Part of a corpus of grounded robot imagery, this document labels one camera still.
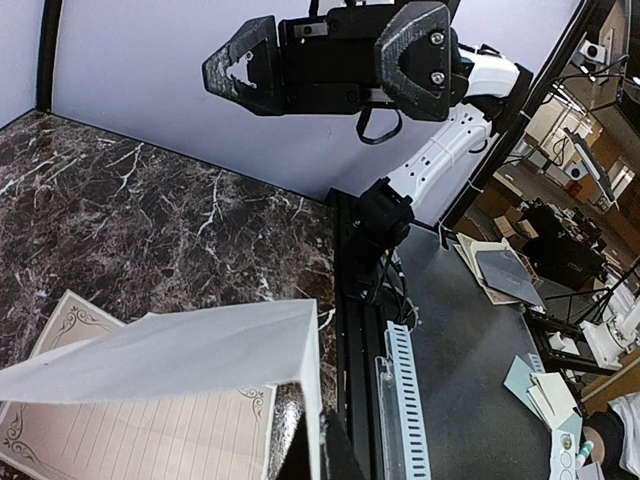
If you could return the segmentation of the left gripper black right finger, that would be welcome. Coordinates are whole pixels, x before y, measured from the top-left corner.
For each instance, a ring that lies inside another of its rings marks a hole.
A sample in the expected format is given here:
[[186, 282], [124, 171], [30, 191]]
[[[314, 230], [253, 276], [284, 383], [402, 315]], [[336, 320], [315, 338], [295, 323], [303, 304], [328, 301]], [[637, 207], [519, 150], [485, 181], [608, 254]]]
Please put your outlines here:
[[333, 410], [323, 410], [320, 415], [320, 452], [322, 479], [364, 480], [351, 442]]

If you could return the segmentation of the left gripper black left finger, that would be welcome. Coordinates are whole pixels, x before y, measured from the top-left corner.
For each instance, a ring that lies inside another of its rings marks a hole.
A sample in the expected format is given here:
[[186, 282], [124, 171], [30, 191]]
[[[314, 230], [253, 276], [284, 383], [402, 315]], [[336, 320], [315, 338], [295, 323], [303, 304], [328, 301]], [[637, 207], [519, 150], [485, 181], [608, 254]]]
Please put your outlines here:
[[309, 452], [305, 413], [301, 415], [298, 421], [277, 479], [309, 480]]

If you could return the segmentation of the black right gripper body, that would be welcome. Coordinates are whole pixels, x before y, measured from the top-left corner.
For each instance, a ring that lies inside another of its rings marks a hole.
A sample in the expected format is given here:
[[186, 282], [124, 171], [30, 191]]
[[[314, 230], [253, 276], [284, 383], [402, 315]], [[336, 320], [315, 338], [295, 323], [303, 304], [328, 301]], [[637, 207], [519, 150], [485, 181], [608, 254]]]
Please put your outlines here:
[[336, 7], [277, 27], [284, 115], [353, 115], [379, 87], [373, 47], [396, 4]]

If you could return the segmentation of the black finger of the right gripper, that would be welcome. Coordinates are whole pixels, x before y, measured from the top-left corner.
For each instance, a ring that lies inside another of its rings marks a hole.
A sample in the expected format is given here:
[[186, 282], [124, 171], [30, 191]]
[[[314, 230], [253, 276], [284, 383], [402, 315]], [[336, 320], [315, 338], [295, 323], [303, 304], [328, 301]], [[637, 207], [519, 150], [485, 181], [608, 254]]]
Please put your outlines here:
[[413, 120], [443, 121], [450, 108], [450, 13], [414, 1], [391, 18], [374, 43], [378, 85]]
[[258, 116], [283, 114], [284, 94], [273, 16], [246, 21], [202, 64], [205, 90]]

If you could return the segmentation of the cream letter sheet ornate border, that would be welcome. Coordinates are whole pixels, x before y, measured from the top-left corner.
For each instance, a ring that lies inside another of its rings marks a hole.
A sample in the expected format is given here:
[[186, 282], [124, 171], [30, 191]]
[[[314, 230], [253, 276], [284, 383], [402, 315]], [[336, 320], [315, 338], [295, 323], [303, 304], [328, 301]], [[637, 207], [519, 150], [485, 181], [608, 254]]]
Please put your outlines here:
[[145, 316], [1, 372], [1, 398], [36, 404], [162, 399], [297, 382], [309, 472], [321, 476], [319, 340], [313, 299]]

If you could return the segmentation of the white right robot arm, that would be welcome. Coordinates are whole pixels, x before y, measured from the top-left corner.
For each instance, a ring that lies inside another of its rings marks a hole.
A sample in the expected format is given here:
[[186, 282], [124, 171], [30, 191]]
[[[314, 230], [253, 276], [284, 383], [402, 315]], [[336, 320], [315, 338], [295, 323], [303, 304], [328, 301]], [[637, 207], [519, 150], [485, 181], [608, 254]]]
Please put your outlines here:
[[376, 109], [435, 122], [437, 132], [352, 206], [339, 250], [342, 292], [373, 301], [427, 192], [508, 127], [533, 75], [498, 51], [461, 44], [447, 1], [347, 1], [306, 17], [246, 21], [202, 65], [205, 89], [257, 116], [356, 115]]

